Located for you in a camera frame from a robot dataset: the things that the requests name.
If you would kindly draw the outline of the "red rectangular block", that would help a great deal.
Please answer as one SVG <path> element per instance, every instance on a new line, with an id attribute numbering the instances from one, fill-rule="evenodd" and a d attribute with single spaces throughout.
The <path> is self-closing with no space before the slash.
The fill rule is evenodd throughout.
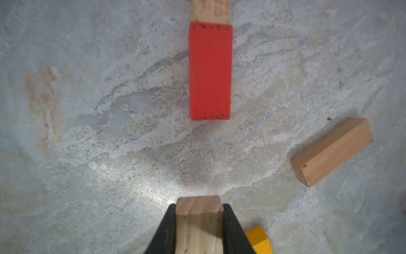
<path id="1" fill-rule="evenodd" d="M 193 21 L 189 27 L 190 118 L 229 120 L 233 26 Z"/>

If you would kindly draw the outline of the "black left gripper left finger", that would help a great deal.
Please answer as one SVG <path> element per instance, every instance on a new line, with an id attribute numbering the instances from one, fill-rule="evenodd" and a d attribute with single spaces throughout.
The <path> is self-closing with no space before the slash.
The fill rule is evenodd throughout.
<path id="1" fill-rule="evenodd" d="M 145 254 L 175 254 L 176 205 L 170 204 Z"/>

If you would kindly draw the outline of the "small grooved wooden block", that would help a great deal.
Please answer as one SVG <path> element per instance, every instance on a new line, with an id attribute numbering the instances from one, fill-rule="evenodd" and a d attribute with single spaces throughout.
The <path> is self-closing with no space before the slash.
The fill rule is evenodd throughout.
<path id="1" fill-rule="evenodd" d="M 176 253 L 222 254 L 224 207 L 214 196 L 180 197 L 176 202 Z"/>

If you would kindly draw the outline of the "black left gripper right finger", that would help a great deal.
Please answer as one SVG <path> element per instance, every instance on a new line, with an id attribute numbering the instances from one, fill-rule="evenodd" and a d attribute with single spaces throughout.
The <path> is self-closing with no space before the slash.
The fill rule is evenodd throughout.
<path id="1" fill-rule="evenodd" d="M 223 253 L 255 254 L 231 206 L 224 204 L 223 207 Z"/>

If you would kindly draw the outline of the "plain wooden block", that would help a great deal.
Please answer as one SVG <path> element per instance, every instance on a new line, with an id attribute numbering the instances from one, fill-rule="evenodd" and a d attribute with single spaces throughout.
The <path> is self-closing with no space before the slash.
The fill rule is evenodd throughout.
<path id="1" fill-rule="evenodd" d="M 349 118 L 290 161 L 299 182 L 312 187 L 373 142 L 368 119 Z"/>

